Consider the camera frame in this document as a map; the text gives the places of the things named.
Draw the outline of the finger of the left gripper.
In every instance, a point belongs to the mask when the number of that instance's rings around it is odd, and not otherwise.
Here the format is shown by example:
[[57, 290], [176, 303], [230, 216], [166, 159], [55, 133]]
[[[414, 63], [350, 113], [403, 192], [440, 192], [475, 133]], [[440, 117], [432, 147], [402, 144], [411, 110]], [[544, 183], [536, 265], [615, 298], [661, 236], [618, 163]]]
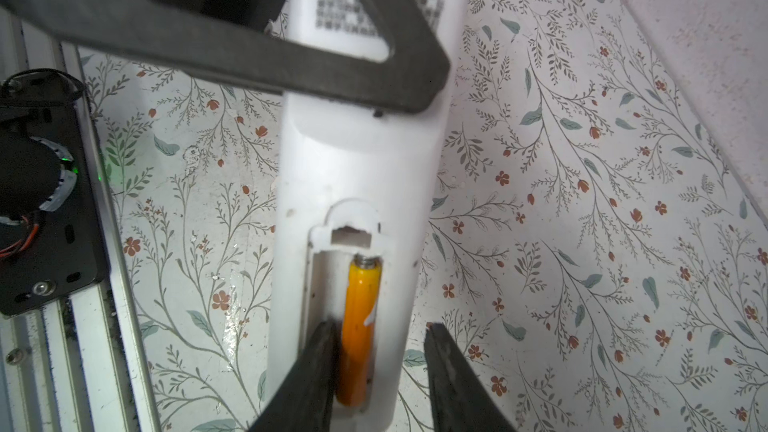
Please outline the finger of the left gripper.
[[253, 0], [1, 0], [78, 45], [204, 80], [419, 113], [444, 88], [449, 59], [414, 0], [359, 0], [390, 53], [381, 62], [282, 41], [248, 25]]

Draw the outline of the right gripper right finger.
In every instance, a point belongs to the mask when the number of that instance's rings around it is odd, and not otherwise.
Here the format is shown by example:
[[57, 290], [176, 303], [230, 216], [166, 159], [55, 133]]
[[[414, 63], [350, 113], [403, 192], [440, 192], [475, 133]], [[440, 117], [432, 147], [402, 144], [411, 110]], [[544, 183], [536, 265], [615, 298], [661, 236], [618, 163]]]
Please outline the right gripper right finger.
[[444, 324], [428, 327], [424, 354], [435, 431], [515, 431]]

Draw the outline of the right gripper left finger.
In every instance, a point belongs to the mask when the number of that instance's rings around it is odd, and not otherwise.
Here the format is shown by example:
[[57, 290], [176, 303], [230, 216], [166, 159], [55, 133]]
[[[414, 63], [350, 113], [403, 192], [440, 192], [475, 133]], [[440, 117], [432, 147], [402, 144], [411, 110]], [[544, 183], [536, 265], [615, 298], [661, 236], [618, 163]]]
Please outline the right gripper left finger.
[[338, 357], [337, 323], [324, 321], [249, 431], [329, 431]]

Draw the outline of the white remote control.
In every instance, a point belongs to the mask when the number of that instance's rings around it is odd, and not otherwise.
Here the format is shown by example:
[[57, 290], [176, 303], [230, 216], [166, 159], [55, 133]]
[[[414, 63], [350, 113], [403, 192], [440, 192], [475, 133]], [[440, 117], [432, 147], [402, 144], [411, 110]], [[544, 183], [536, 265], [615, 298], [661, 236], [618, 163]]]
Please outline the white remote control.
[[[366, 59], [384, 57], [358, 0], [288, 0], [288, 38]], [[467, 0], [416, 0], [451, 60]], [[397, 401], [428, 215], [453, 87], [414, 116], [288, 93], [283, 99], [266, 398], [277, 393], [310, 333], [346, 313], [355, 255], [379, 259], [374, 335], [357, 408], [334, 396], [331, 431], [386, 431]]]

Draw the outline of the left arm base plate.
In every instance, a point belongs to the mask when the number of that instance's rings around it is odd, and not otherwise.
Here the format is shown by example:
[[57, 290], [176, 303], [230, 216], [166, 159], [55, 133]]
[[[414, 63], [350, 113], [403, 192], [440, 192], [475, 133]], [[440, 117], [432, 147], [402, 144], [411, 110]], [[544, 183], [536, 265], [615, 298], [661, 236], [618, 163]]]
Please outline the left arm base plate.
[[1, 312], [17, 316], [109, 271], [78, 107], [82, 82], [56, 69], [1, 85]]

